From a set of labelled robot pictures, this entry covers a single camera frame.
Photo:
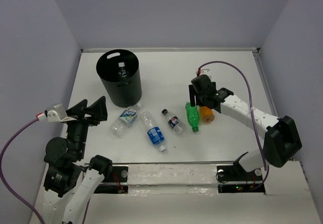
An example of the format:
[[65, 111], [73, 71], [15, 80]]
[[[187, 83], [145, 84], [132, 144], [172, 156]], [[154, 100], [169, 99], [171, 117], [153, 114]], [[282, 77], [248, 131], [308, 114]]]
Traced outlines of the green plastic bottle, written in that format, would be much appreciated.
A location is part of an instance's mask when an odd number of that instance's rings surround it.
[[199, 131], [199, 114], [197, 106], [191, 106], [189, 102], [186, 102], [185, 110], [187, 115], [187, 121], [192, 128], [192, 132], [197, 133]]

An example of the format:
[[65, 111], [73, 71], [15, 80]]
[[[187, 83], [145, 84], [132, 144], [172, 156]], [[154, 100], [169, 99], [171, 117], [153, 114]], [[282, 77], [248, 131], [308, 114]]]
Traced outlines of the orange juice bottle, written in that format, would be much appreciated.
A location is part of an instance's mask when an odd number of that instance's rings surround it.
[[215, 119], [213, 111], [207, 106], [200, 106], [199, 113], [204, 123], [210, 123]]

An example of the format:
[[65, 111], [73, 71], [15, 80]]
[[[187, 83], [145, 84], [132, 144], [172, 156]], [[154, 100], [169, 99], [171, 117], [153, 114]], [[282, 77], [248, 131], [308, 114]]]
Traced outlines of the Pepsi label small bottle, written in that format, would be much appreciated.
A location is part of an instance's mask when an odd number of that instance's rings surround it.
[[162, 115], [167, 121], [169, 127], [177, 134], [182, 135], [186, 131], [185, 124], [178, 118], [176, 114], [168, 111], [167, 109], [162, 110]]

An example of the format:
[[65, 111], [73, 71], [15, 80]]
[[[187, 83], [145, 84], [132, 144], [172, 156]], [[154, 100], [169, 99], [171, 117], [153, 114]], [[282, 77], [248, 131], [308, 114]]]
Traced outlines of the white green label bottle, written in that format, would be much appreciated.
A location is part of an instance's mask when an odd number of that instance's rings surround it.
[[125, 108], [121, 115], [112, 123], [110, 127], [112, 133], [118, 137], [122, 137], [138, 118], [138, 112], [141, 108], [141, 103]]

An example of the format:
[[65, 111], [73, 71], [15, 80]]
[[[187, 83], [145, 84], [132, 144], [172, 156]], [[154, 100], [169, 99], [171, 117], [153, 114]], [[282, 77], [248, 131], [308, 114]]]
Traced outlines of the blue label water bottle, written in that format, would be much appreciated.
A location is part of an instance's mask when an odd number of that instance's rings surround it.
[[164, 135], [152, 114], [145, 111], [141, 113], [140, 120], [146, 129], [146, 133], [152, 145], [160, 152], [166, 151]]

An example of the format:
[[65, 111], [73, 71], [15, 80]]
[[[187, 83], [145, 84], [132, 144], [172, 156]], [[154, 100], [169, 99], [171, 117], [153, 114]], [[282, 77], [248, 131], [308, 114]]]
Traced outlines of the clear label-free plastic bottle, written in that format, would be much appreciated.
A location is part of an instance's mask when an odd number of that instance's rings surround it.
[[124, 62], [118, 63], [118, 80], [124, 81], [127, 80], [130, 77], [130, 73], [126, 68], [126, 65]]

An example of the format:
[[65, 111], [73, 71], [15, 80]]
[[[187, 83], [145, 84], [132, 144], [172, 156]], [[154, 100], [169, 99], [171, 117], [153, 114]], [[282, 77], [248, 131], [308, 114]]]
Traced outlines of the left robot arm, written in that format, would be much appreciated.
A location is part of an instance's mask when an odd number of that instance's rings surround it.
[[45, 148], [48, 169], [44, 179], [42, 217], [45, 223], [77, 223], [95, 189], [112, 175], [113, 162], [101, 155], [87, 169], [77, 165], [84, 158], [88, 128], [108, 117], [105, 96], [92, 105], [87, 99], [70, 109], [62, 104], [47, 108], [39, 119], [67, 124], [67, 135], [54, 137]]

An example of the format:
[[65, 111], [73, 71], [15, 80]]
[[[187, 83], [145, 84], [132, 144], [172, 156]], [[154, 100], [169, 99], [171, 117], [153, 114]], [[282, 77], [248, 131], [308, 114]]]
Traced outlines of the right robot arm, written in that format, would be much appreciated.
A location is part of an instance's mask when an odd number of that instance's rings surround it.
[[302, 148], [295, 121], [291, 117], [279, 118], [262, 112], [232, 91], [217, 89], [207, 75], [194, 78], [189, 85], [189, 93], [197, 106], [206, 106], [237, 120], [252, 129], [258, 140], [263, 140], [257, 150], [244, 153], [234, 161], [232, 173], [239, 180], [262, 167], [283, 167]]

